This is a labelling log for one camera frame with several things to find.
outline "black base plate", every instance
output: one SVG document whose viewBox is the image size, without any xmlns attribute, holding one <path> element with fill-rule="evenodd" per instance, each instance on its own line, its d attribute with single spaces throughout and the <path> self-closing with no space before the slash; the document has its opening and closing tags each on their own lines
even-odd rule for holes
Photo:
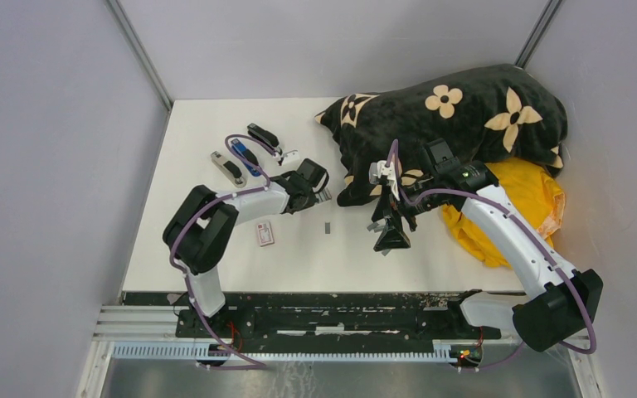
<svg viewBox="0 0 637 398">
<path fill-rule="evenodd" d="M 477 340 L 458 302 L 461 293 L 429 294 L 258 294 L 226 293 L 226 305 L 209 319 L 224 338 L 242 338 L 243 352 L 374 353 L 433 352 L 434 339 Z M 175 305 L 188 305 L 182 296 Z M 171 305 L 168 294 L 127 293 L 124 305 Z M 179 314 L 177 337 L 210 337 L 196 312 Z M 332 333 L 335 328 L 356 334 Z M 484 328 L 484 338 L 501 338 Z"/>
</svg>

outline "beige flower print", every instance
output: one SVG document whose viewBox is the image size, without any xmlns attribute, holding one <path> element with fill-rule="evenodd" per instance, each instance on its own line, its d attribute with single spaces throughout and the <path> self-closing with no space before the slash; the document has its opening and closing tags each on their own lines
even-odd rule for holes
<svg viewBox="0 0 637 398">
<path fill-rule="evenodd" d="M 507 111 L 491 118 L 484 127 L 492 130 L 507 130 L 503 144 L 508 152 L 518 136 L 518 129 L 524 123 L 536 123 L 543 120 L 540 114 L 530 106 L 521 106 L 521 100 L 511 87 L 507 90 Z"/>
<path fill-rule="evenodd" d="M 460 89 L 448 90 L 447 85 L 437 85 L 433 89 L 433 95 L 426 98 L 426 108 L 437 110 L 440 117 L 448 119 L 455 113 L 454 105 L 463 99 L 463 92 Z"/>
</svg>

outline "small box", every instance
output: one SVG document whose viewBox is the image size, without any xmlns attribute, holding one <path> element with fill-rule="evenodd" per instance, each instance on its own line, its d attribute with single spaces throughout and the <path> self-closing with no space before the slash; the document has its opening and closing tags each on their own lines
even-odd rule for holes
<svg viewBox="0 0 637 398">
<path fill-rule="evenodd" d="M 255 234 L 260 247 L 275 243 L 275 237 L 272 235 L 272 226 L 269 221 L 258 222 L 257 226 L 255 226 Z"/>
</svg>

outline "red wire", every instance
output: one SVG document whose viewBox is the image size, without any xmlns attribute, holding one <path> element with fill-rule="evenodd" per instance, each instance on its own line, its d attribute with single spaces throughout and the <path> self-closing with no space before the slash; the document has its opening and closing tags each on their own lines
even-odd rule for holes
<svg viewBox="0 0 637 398">
<path fill-rule="evenodd" d="M 240 342 L 238 348 L 236 348 L 236 351 L 240 352 L 243 348 L 243 336 L 241 335 L 241 331 L 236 329 L 236 325 L 234 325 L 232 321 L 230 321 L 227 326 L 231 327 L 231 338 L 233 339 L 231 341 L 231 345 L 236 342 L 236 334 L 238 335 L 238 339 L 240 340 Z"/>
<path fill-rule="evenodd" d="M 475 349 L 480 348 L 482 343 L 484 342 L 484 328 L 479 327 L 479 339 L 477 340 L 477 344 L 475 344 Z"/>
</svg>

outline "metal frame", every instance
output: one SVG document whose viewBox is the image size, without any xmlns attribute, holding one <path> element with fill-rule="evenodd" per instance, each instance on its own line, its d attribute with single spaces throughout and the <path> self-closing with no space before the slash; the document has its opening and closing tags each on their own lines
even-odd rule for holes
<svg viewBox="0 0 637 398">
<path fill-rule="evenodd" d="M 214 359 L 208 357 L 207 348 L 215 343 L 210 338 L 177 338 L 176 312 L 186 307 L 122 306 L 110 305 L 101 309 L 85 368 L 76 391 L 78 398 L 99 398 L 103 392 L 106 375 L 112 358 L 138 359 Z M 586 336 L 576 335 L 569 341 L 584 346 Z M 257 359 L 265 361 L 326 361 L 326 362 L 446 362 L 443 352 L 453 345 L 471 345 L 475 340 L 434 340 L 434 355 L 338 355 L 300 356 L 287 354 L 262 354 Z M 503 335 L 501 339 L 486 340 L 486 344 L 520 343 L 518 336 Z M 592 359 L 570 351 L 573 371 L 583 398 L 601 398 Z"/>
<path fill-rule="evenodd" d="M 538 21 L 536 21 L 536 25 L 533 26 L 533 30 L 528 36 L 526 43 L 523 45 L 514 65 L 519 68 L 526 69 L 533 52 L 536 50 L 536 47 L 538 47 L 538 43 L 541 41 L 541 38 L 546 33 L 548 27 L 551 26 L 551 22 L 560 9 L 562 2 L 563 0 L 548 0 L 548 3 L 546 3 L 546 6 L 543 8 L 543 12 L 541 12 L 541 16 L 538 18 Z"/>
<path fill-rule="evenodd" d="M 145 51 L 145 47 L 143 47 L 143 43 L 140 41 L 140 37 L 138 37 L 133 25 L 130 23 L 128 15 L 126 15 L 120 1 L 105 0 L 105 2 L 111 11 L 111 14 L 114 16 L 114 19 L 118 23 L 118 26 L 121 29 L 125 40 L 128 42 L 130 49 L 135 54 L 138 62 L 140 62 L 140 66 L 143 67 L 145 74 L 148 76 L 150 84 L 153 85 L 155 92 L 158 94 L 160 102 L 162 102 L 167 111 L 171 111 L 174 100 L 169 96 L 162 79 L 160 79 L 158 71 L 155 69 L 153 62 L 150 60 L 150 56 Z"/>
</svg>

